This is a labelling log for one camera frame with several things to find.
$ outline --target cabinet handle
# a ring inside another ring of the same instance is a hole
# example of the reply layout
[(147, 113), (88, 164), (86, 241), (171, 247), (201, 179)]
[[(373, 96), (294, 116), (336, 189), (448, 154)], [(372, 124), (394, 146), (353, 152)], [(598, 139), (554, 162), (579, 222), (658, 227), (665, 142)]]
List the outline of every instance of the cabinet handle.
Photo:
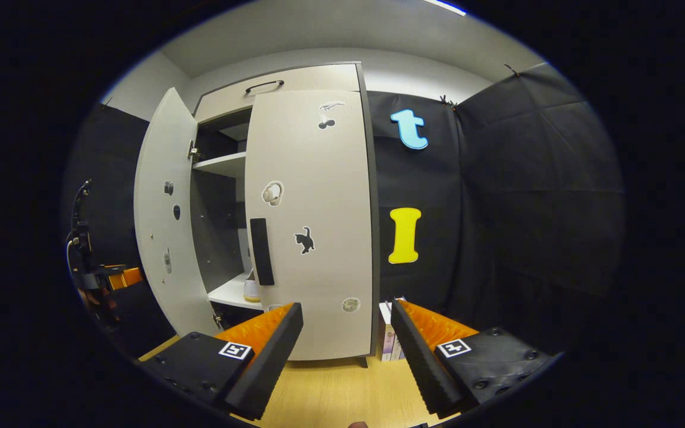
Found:
[(264, 84), (272, 84), (272, 83), (276, 83), (279, 86), (282, 86), (283, 84), (285, 84), (285, 81), (275, 80), (275, 81), (267, 81), (266, 83), (255, 84), (253, 86), (248, 87), (248, 89), (245, 89), (245, 94), (250, 94), (250, 90), (253, 89), (254, 87), (259, 87), (259, 86), (263, 86)]
[(250, 219), (250, 235), (253, 239), (253, 260), (255, 261), (258, 281), (261, 285), (274, 285), (274, 270), (271, 269), (266, 219)]

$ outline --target black cat sticker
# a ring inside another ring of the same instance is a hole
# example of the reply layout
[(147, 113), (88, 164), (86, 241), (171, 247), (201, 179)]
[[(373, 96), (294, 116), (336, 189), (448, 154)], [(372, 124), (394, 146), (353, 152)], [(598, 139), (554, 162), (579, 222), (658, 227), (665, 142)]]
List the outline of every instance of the black cat sticker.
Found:
[(310, 228), (307, 226), (303, 227), (305, 229), (305, 235), (302, 233), (296, 233), (296, 244), (303, 246), (303, 252), (301, 254), (307, 254), (310, 250), (315, 250), (313, 247), (313, 238), (310, 236)]

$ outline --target ceiling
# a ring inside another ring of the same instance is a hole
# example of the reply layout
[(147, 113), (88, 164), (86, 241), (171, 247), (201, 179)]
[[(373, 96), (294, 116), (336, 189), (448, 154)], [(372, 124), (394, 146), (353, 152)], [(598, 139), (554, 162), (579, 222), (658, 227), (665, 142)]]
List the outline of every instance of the ceiling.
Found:
[(470, 15), (422, 0), (258, 0), (214, 17), (161, 49), (190, 78), (245, 59), (296, 49), (401, 52), (490, 81), (544, 60)]

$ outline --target cabinet shelf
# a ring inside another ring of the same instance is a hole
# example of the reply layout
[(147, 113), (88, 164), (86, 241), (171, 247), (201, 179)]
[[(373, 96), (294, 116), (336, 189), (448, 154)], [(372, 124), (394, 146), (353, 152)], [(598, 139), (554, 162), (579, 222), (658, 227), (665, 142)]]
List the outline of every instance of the cabinet shelf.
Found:
[(229, 306), (239, 306), (240, 308), (256, 309), (263, 311), (263, 306), (258, 301), (252, 303), (244, 298), (244, 285), (249, 273), (240, 273), (234, 278), (228, 280), (226, 284), (221, 285), (217, 289), (208, 293), (208, 299), (216, 303), (229, 304)]
[(221, 156), (194, 163), (192, 169), (206, 171), (226, 177), (239, 178), (245, 176), (245, 152)]

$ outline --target black fabric wall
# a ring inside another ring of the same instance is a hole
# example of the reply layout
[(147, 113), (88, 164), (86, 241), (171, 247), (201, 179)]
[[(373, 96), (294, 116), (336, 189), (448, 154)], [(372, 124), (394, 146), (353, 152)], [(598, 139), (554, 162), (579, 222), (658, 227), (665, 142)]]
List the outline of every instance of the black fabric wall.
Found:
[[(449, 106), (413, 95), (369, 92), (377, 160), (380, 210), (381, 300), (405, 296), (428, 309), (442, 311), (451, 288), (459, 246), (460, 171), (456, 119)], [(428, 146), (407, 148), (391, 114), (411, 109), (425, 120), (418, 127)], [(413, 263), (391, 265), (396, 208), (419, 209)]]
[(614, 146), (543, 64), (460, 103), (462, 233), (448, 314), (566, 347), (617, 268), (625, 228)]
[[(141, 267), (134, 233), (134, 177), (146, 120), (119, 109), (98, 105), (76, 136), (65, 165), (60, 204), (61, 236), (70, 231), (73, 198), (91, 178), (92, 192), (82, 207), (82, 218), (92, 234), (93, 262), (98, 265)], [(71, 263), (77, 263), (74, 254)], [(176, 333), (160, 310), (146, 281), (112, 293), (121, 323), (112, 341), (132, 357), (139, 357)]]

